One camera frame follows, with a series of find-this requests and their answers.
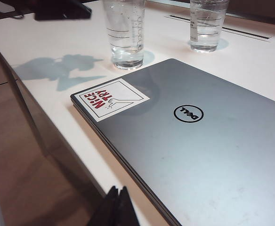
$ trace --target water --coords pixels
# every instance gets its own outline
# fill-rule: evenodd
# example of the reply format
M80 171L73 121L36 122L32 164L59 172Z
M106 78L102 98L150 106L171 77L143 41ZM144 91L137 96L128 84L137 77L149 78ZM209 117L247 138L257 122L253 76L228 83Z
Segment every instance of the water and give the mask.
M227 0L191 0L191 49L197 52L216 50L227 4Z
M199 52L212 52L216 50L220 39L222 26L197 26L197 38L191 38L191 48Z
M143 46L122 48L112 46L112 61L121 69L135 69L143 64Z
M135 69L143 63L145 0L104 0L106 28L112 62L121 69Z

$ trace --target wooden floor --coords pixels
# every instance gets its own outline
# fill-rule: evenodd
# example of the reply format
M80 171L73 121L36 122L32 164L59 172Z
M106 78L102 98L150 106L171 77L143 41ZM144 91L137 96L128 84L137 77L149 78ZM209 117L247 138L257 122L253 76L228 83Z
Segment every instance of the wooden floor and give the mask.
M40 126L50 130L30 102ZM45 155L0 67L0 207L6 226L83 226L102 196L56 135Z

